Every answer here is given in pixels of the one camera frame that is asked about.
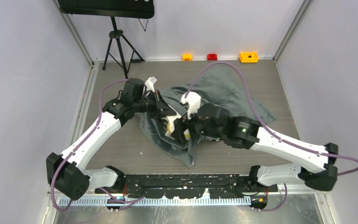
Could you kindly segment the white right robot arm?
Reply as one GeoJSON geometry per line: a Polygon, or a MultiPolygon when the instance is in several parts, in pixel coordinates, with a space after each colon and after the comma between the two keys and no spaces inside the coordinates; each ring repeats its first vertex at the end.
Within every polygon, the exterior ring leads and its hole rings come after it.
{"type": "Polygon", "coordinates": [[[304,184],[319,191],[331,191],[337,182],[335,159],[323,153],[338,154],[338,146],[313,145],[262,127],[246,116],[230,116],[227,110],[205,104],[196,113],[185,113],[170,122],[170,135],[184,143],[197,137],[211,137],[237,149],[269,153],[289,161],[278,166],[251,167],[247,179],[252,191],[275,184],[304,184]]]}

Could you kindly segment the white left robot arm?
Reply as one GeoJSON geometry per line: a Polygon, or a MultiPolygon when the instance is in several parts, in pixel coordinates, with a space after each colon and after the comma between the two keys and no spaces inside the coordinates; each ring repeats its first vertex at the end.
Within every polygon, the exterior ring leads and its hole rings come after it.
{"type": "Polygon", "coordinates": [[[155,77],[123,80],[124,88],[106,104],[99,103],[95,122],[72,145],[46,159],[48,183],[69,199],[80,199],[87,191],[107,187],[113,193],[124,189],[123,172],[113,166],[87,170],[90,159],[114,133],[137,113],[150,112],[155,118],[174,111],[154,88],[155,77]]]}

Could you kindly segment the grey plush pillowcase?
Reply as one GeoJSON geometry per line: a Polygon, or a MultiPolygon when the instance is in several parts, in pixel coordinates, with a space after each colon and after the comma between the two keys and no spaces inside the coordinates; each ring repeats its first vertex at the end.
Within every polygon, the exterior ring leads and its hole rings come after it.
{"type": "MultiPolygon", "coordinates": [[[[201,103],[211,103],[228,110],[231,116],[246,116],[255,119],[256,116],[248,102],[245,87],[235,78],[235,72],[227,65],[214,65],[208,69],[194,84],[175,85],[160,89],[164,100],[178,113],[186,113],[186,108],[180,104],[183,94],[188,90],[201,96],[201,103]]],[[[197,145],[210,137],[201,136],[195,140],[190,139],[182,145],[176,140],[165,136],[166,121],[152,119],[149,113],[138,114],[140,118],[139,128],[145,137],[155,144],[168,156],[179,160],[187,167],[194,164],[193,155],[197,145]]]]}

